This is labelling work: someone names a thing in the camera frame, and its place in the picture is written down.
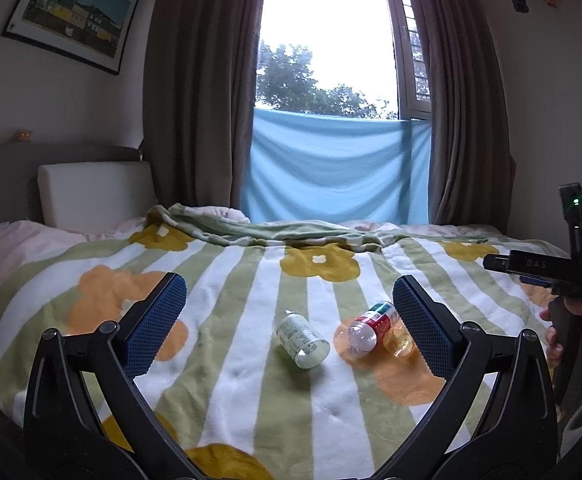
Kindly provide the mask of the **red label clear plastic cup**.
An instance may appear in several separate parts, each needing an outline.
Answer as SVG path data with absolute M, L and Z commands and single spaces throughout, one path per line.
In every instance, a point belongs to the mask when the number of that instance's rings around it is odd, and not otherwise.
M 354 356 L 366 356 L 376 348 L 398 322 L 398 314 L 390 301 L 380 301 L 349 324 L 346 329 L 349 351 Z

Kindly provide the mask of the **green label clear plastic cup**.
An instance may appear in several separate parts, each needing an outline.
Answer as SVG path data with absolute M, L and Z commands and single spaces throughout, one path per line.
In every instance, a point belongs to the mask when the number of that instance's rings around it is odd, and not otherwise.
M 283 310 L 277 314 L 274 333 L 283 350 L 301 370 L 320 365 L 330 353 L 329 342 L 297 311 Z

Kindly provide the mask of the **right brown curtain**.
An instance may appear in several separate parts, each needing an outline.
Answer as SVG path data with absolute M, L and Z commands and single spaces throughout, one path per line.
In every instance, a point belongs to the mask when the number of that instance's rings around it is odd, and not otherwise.
M 500 62 L 480 0 L 411 0 L 428 73 L 429 219 L 508 226 L 515 162 Z

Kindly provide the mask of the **brown curtain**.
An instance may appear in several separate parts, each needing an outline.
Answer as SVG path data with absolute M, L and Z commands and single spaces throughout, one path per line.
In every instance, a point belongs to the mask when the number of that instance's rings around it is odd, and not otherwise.
M 480 0 L 411 0 L 428 73 L 429 219 L 508 226 L 515 162 L 500 62 Z
M 264 0 L 155 0 L 142 153 L 164 206 L 240 205 Z

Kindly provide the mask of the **pink bed sheet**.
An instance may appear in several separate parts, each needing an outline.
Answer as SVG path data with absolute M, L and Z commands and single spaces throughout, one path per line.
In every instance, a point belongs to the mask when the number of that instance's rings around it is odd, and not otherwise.
M 0 230 L 0 320 L 26 321 L 42 306 L 75 289 L 72 308 L 85 320 L 120 318 L 148 297 L 164 276 L 149 267 L 169 252 L 184 252 L 190 233 L 228 235 L 251 223 L 226 207 L 155 206 L 143 221 L 132 219 L 96 235 L 63 231 L 23 220 Z

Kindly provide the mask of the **white pillow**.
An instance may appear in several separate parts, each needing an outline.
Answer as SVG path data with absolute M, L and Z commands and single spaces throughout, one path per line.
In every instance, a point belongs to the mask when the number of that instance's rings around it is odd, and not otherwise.
M 157 204 L 147 162 L 42 165 L 37 184 L 44 224 L 63 231 L 113 230 Z

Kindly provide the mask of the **dark grey headboard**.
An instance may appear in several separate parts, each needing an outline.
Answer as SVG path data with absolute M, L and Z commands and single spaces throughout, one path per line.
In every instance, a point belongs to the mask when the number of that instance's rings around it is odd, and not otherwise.
M 138 162 L 135 148 L 110 145 L 0 144 L 0 222 L 42 219 L 37 172 L 66 162 Z

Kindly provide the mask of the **striped floral blanket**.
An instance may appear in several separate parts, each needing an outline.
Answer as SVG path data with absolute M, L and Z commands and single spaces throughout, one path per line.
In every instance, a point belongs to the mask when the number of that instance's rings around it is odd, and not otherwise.
M 379 346 L 347 353 L 346 326 L 410 275 L 457 320 L 515 336 L 546 330 L 550 292 L 483 268 L 489 254 L 552 254 L 541 240 L 515 240 L 490 226 L 393 226 L 320 221 L 250 223 L 228 235 L 190 233 L 151 271 L 180 274 L 187 304 L 137 387 L 166 430 L 206 474 L 221 478 L 365 478 L 415 429 L 443 382 L 417 351 L 395 358 Z M 31 318 L 0 320 L 0 410 L 24 417 L 41 333 L 89 333 L 75 289 Z M 304 315 L 330 344 L 298 368 L 274 333 L 283 310 Z

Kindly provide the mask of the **small orange figurine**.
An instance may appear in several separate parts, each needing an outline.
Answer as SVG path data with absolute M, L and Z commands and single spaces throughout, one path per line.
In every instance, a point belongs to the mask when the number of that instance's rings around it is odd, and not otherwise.
M 33 133 L 31 131 L 20 129 L 20 130 L 16 130 L 12 134 L 11 141 L 12 142 L 30 142 L 32 140 L 32 137 L 33 137 Z

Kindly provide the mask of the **light blue hanging sheet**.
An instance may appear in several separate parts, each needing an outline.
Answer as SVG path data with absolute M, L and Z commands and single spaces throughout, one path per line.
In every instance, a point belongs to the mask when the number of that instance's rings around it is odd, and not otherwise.
M 255 223 L 429 221 L 431 125 L 258 108 L 241 192 Z

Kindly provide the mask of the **framed landscape picture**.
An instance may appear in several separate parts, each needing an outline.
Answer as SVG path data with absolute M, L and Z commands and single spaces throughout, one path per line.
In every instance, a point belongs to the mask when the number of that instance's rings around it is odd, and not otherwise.
M 3 37 L 120 73 L 139 0 L 18 0 Z

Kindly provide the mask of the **left brown curtain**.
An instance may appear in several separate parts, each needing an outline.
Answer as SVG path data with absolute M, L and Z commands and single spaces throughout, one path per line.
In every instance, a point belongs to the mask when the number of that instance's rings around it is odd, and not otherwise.
M 264 0 L 155 0 L 142 153 L 164 206 L 240 205 Z

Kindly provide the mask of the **window frame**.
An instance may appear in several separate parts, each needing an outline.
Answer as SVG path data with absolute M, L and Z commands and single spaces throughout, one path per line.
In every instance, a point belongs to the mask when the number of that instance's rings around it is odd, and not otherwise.
M 429 77 L 425 68 L 413 0 L 387 0 L 392 20 L 398 116 L 431 117 Z

